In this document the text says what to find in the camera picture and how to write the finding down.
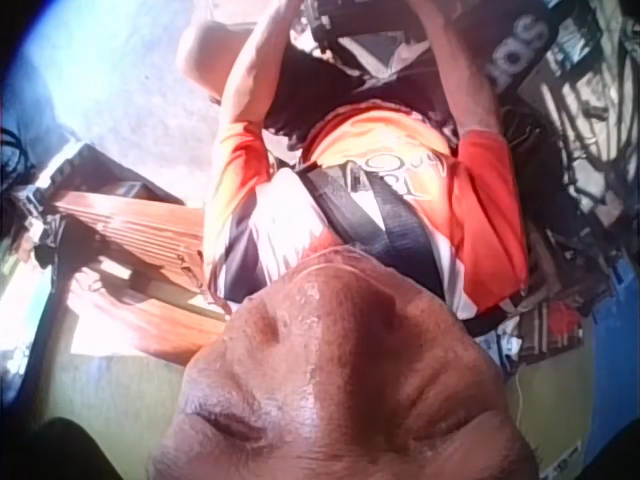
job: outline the black strap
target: black strap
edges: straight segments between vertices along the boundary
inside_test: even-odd
[[[344,242],[445,299],[425,225],[409,202],[387,182],[376,174],[364,172],[355,162],[317,168],[301,174],[300,178]],[[384,230],[351,196],[352,191],[363,190],[372,191]]]

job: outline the wire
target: wire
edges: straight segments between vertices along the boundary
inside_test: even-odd
[[[516,414],[516,427],[520,430],[520,420],[522,419],[522,388],[520,388],[520,369],[516,373],[516,389],[518,390],[518,413]]]

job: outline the man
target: man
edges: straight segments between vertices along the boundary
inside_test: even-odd
[[[297,51],[289,30],[301,0],[272,3],[253,32],[209,23],[185,33],[180,66],[221,100],[203,246],[214,296],[239,304],[306,256],[353,240],[304,175],[285,169],[270,178],[263,128],[303,146],[303,165],[353,162],[392,184],[419,218],[435,261],[429,268],[419,252],[404,265],[393,255],[373,256],[440,296],[461,320],[525,286],[520,206],[494,93],[437,2],[409,1],[457,125],[456,158],[425,120],[435,117],[437,95],[420,61],[375,80]],[[352,197],[389,231],[397,208],[385,214],[371,192]]]
[[[459,322],[526,280],[509,152],[491,89],[437,4],[412,0],[461,134],[458,158],[397,103],[394,82],[365,88],[362,98],[387,92],[395,102],[347,100],[348,108],[312,132],[320,109],[309,114],[297,104],[309,107],[309,99],[294,95],[287,105],[286,92],[276,93],[300,4],[275,2],[248,39],[214,25],[188,42],[195,48],[186,54],[191,77],[214,97],[224,91],[218,189],[204,244],[210,286],[244,302],[224,337],[187,367],[178,411],[149,475],[535,479],[535,456],[510,419],[499,371]],[[206,55],[198,58],[214,44],[227,46],[215,68]],[[241,49],[235,63],[234,45]],[[290,68],[285,59],[283,75]],[[336,80],[329,87],[346,85],[337,70],[329,72]],[[361,92],[351,93],[348,99]],[[325,113],[345,101],[320,97]],[[287,106],[303,115],[303,127],[288,123],[280,110]],[[434,239],[446,305],[395,267],[344,246],[301,177],[284,170],[270,179],[263,126],[306,141],[303,161],[322,168],[346,160],[380,170],[398,159],[409,165],[405,198]],[[382,216],[370,200],[357,201]]]

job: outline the man's arm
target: man's arm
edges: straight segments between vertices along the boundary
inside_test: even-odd
[[[427,33],[460,136],[469,130],[501,132],[500,108],[489,80],[447,20],[440,0],[406,0]]]
[[[273,103],[289,30],[302,0],[274,0],[242,48],[224,88],[221,127],[262,126]]]

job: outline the concrete floor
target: concrete floor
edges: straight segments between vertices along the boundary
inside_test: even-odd
[[[206,2],[196,1],[196,15],[204,15]],[[265,1],[211,3],[217,18],[249,22]],[[23,54],[48,86],[60,122],[188,204],[200,205],[209,188],[217,107],[173,67],[193,11],[190,0],[59,0]],[[539,87],[530,88],[547,109]],[[595,171],[585,168],[589,175]],[[585,188],[601,195],[602,174],[593,175]],[[76,420],[125,478],[144,478],[146,458],[173,413],[182,372],[146,357],[73,355],[76,321],[71,313],[61,319],[41,391],[42,415]],[[591,366],[587,347],[524,369],[522,397],[509,385],[514,416],[523,399],[521,427],[543,466],[588,431]]]

